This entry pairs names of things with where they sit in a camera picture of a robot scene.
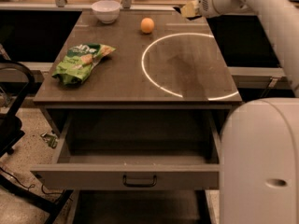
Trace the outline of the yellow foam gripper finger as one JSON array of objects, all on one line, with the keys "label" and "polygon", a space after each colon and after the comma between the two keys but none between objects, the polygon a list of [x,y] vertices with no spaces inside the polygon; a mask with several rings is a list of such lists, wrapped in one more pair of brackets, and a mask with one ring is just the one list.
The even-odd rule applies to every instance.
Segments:
[{"label": "yellow foam gripper finger", "polygon": [[199,2],[193,0],[188,2],[185,6],[180,9],[181,15],[184,18],[195,18],[200,16]]}]

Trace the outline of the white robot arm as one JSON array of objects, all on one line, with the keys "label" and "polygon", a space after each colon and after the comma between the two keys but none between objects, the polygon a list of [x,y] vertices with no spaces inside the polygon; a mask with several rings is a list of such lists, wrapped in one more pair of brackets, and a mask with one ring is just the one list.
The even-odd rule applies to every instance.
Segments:
[{"label": "white robot arm", "polygon": [[[289,0],[195,0],[193,15],[250,9],[292,90],[299,87],[299,9]],[[230,113],[221,131],[220,224],[299,224],[299,100],[265,98]]]}]

